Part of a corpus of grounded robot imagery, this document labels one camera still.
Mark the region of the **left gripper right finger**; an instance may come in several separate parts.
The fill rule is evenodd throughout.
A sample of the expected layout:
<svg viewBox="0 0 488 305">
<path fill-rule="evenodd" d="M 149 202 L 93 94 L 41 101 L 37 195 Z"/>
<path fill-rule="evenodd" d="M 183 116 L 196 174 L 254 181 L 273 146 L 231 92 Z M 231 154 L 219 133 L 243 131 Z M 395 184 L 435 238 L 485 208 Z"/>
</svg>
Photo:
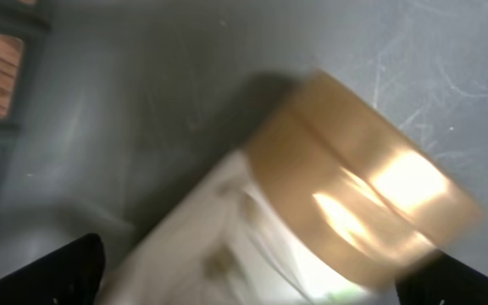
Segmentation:
<svg viewBox="0 0 488 305">
<path fill-rule="evenodd" d="M 401 305 L 488 305 L 488 277 L 443 253 L 396 283 Z"/>
</svg>

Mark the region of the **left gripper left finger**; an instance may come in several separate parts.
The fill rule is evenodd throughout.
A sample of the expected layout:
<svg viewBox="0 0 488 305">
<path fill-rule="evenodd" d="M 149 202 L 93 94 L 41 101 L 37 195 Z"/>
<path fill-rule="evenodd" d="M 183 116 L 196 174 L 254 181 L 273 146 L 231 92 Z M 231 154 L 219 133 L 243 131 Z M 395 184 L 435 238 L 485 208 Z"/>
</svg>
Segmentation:
<svg viewBox="0 0 488 305">
<path fill-rule="evenodd" d="M 0 305 L 92 305 L 105 263 L 101 237 L 86 234 L 0 279 Z"/>
</svg>

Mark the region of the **white tube gold cap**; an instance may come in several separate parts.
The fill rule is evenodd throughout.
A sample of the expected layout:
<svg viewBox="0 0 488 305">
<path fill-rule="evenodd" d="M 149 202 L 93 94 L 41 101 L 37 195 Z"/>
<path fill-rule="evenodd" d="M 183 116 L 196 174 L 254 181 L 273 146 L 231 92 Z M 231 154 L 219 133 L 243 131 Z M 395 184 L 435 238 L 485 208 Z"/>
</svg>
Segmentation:
<svg viewBox="0 0 488 305">
<path fill-rule="evenodd" d="M 481 214 L 395 126 L 317 72 L 142 240 L 97 300 L 367 302 Z"/>
</svg>

